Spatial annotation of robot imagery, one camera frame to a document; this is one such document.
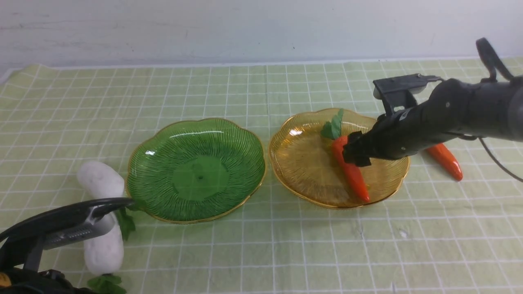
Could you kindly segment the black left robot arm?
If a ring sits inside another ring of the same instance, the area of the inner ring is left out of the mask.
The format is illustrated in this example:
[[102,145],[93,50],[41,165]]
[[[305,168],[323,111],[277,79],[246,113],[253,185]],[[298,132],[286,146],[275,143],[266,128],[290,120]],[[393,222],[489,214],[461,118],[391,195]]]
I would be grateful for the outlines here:
[[75,288],[65,275],[53,269],[35,272],[20,268],[1,271],[2,294],[94,294],[89,288]]

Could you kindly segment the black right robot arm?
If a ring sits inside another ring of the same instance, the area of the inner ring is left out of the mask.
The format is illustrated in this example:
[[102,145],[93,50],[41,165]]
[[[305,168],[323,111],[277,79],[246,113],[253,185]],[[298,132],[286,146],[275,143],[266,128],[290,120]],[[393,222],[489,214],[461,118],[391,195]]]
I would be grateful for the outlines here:
[[470,84],[437,76],[375,80],[385,113],[366,133],[348,136],[342,156],[358,167],[399,160],[456,138],[522,141],[522,77]]

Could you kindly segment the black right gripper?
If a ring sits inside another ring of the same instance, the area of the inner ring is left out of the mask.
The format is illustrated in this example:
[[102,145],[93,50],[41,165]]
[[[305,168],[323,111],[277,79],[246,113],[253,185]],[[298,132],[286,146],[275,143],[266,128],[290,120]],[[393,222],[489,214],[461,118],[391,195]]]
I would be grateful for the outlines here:
[[434,122],[423,107],[411,107],[392,115],[381,115],[366,133],[353,132],[342,148],[346,163],[371,165],[371,159],[398,160],[432,146]]

